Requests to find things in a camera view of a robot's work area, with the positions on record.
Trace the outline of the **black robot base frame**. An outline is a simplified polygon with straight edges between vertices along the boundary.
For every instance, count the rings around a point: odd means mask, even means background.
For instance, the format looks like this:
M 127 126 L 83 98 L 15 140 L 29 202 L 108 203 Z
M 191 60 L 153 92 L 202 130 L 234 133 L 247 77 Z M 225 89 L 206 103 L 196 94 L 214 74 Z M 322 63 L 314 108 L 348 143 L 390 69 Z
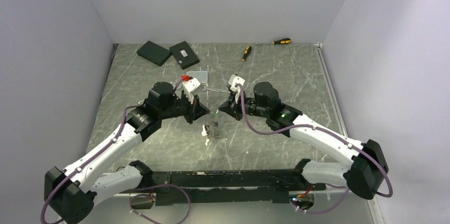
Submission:
M 323 191 L 325 184 L 311 184 L 301 172 L 308 160 L 294 169 L 152 171 L 148 169 L 138 189 L 152 191 L 156 205 L 178 203 L 257 202 L 289 203 L 305 192 Z

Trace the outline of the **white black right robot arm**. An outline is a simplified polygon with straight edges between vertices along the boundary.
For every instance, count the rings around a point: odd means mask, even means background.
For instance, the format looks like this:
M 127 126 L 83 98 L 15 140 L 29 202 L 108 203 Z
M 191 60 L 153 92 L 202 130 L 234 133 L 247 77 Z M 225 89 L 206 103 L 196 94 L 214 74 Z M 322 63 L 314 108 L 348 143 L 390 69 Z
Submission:
M 282 134 L 302 140 L 336 160 L 335 163 L 307 160 L 301 170 L 292 175 L 298 189 L 311 184 L 328 183 L 344 186 L 355 195 L 371 200 L 375 195 L 393 196 L 389 167 L 380 144 L 372 139 L 361 142 L 312 120 L 302 111 L 284 104 L 271 83 L 254 87 L 254 97 L 247 97 L 244 80 L 235 77 L 229 81 L 229 99 L 219 107 L 237 121 L 244 120 L 258 135 Z

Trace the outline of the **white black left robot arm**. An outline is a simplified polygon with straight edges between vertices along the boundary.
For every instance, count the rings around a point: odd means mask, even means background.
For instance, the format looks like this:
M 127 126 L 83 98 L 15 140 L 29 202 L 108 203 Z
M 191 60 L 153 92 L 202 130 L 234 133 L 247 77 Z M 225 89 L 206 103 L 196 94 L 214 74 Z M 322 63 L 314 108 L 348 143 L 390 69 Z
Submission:
M 190 77 L 180 79 L 181 96 L 168 82 L 157 82 L 140 104 L 126 107 L 121 123 L 94 149 L 63 169 L 52 167 L 45 175 L 44 205 L 40 222 L 51 207 L 60 222 L 79 223 L 100 202 L 128 189 L 146 192 L 153 183 L 153 171 L 141 161 L 133 161 L 121 171 L 105 171 L 132 148 L 161 128 L 164 119 L 183 116 L 187 123 L 210 111 L 200 103 L 203 84 Z

